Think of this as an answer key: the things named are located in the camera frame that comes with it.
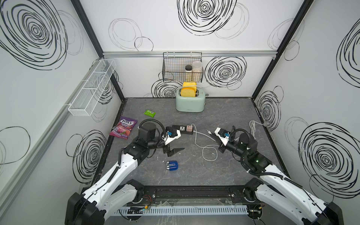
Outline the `black power strip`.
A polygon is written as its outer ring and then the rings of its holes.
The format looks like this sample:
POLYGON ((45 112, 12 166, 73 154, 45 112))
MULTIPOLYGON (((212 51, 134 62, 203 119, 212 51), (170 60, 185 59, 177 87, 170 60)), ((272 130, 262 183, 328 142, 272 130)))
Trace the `black power strip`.
POLYGON ((187 126, 187 125, 185 125, 185 126, 183 126, 183 125, 172 125, 172 128, 179 130, 181 134, 193 135, 193 133, 194 133, 194 128, 193 128, 193 132, 190 133, 190 132, 187 132, 187 131, 186 131, 186 126, 187 126))

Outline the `pink usb charger adapter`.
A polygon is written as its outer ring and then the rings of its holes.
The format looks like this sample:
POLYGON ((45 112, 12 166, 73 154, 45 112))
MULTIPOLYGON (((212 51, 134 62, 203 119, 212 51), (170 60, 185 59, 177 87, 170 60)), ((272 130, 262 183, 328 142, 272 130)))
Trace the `pink usb charger adapter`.
POLYGON ((187 125, 186 126, 186 131, 192 133, 193 132, 193 126, 187 125))

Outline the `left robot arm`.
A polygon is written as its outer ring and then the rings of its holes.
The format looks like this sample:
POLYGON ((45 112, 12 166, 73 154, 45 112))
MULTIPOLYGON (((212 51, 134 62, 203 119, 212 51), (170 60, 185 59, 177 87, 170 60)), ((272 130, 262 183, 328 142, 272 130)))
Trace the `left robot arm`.
POLYGON ((122 184, 151 150, 163 149, 171 157, 182 148, 170 148, 170 142, 181 137, 179 129, 164 127, 155 119, 146 119, 138 126, 138 135, 119 152, 115 165, 82 194, 74 193, 67 202, 66 225, 103 225, 118 209, 130 202, 140 202, 143 185, 135 180, 122 184))

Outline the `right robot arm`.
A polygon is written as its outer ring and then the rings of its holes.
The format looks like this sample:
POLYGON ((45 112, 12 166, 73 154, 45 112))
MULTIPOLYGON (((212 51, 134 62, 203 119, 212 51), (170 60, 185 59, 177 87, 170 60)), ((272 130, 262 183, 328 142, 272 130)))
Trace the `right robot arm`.
POLYGON ((244 198, 261 201, 285 215, 297 225, 342 225, 343 213, 334 202, 326 203, 306 191, 277 168, 257 150, 258 142, 242 128, 227 131, 216 128, 209 133, 219 144, 219 150, 240 157, 247 173, 253 178, 244 186, 244 198))

